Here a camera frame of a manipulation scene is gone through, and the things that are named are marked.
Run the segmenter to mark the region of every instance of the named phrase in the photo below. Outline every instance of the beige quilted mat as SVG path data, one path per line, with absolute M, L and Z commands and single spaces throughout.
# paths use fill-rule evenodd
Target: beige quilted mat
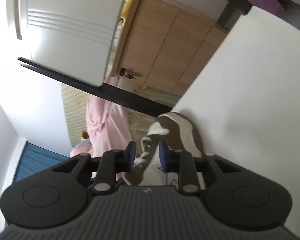
M 88 93 L 61 84 L 63 109 L 65 111 L 68 135 L 72 147 L 81 139 L 81 133 L 86 131 L 86 107 Z

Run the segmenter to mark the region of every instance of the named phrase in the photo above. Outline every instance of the yellow object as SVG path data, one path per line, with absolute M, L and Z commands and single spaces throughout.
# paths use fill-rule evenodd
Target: yellow object
M 128 12 L 129 12 L 129 9 L 131 7 L 132 1 L 133 0 L 126 0 L 126 2 L 122 6 L 120 17 L 123 19 L 123 22 L 125 22 L 126 19 L 127 19 Z

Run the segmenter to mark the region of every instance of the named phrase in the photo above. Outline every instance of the white table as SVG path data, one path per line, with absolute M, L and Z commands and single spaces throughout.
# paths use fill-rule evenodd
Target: white table
M 253 7 L 241 16 L 174 107 L 191 118 L 206 152 L 290 192 L 286 226 L 300 236 L 300 32 Z

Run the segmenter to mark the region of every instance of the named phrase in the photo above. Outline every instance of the pink clothing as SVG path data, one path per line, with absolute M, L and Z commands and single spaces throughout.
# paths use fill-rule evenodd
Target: pink clothing
M 107 77 L 105 83 L 115 86 L 118 78 Z M 91 157 L 109 150 L 125 149 L 132 140 L 125 108 L 89 95 L 86 112 L 87 132 L 92 144 Z

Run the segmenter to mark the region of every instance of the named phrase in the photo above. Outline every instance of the silver screw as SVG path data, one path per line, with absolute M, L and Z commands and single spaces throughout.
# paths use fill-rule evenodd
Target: silver screw
M 193 185 L 193 184 L 186 184 L 182 187 L 182 190 L 188 193 L 196 192 L 198 191 L 198 186 Z
M 107 191 L 110 189 L 110 185 L 108 183 L 102 182 L 94 185 L 94 189 L 97 191 Z

